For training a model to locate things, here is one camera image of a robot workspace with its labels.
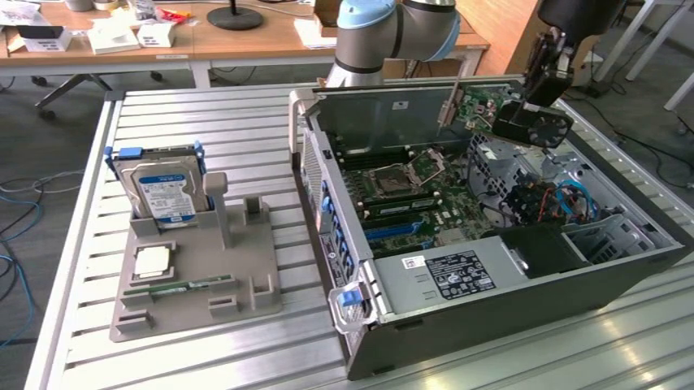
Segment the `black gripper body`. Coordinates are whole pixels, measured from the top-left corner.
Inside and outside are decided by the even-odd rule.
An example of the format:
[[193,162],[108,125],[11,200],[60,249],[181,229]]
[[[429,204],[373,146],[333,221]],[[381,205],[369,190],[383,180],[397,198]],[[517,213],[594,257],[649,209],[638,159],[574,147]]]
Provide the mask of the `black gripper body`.
[[568,36],[594,36],[606,32],[625,4],[625,0],[546,0],[538,17]]

